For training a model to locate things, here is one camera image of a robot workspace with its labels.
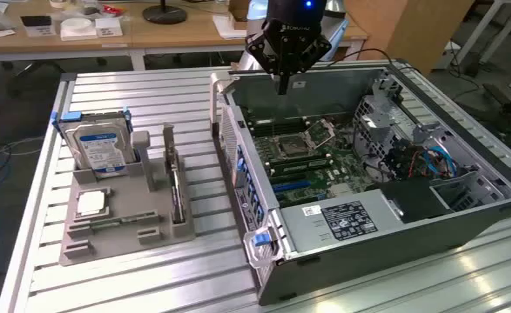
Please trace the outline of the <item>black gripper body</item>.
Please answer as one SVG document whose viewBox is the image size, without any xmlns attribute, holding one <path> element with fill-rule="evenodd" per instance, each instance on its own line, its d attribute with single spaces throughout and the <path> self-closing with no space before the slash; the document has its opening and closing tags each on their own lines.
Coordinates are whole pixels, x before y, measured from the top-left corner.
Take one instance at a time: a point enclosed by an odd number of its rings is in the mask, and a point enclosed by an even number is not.
<svg viewBox="0 0 511 313">
<path fill-rule="evenodd" d="M 263 32 L 279 55 L 282 70 L 282 43 L 284 37 L 316 37 L 322 35 L 324 1 L 270 1 Z"/>
</svg>

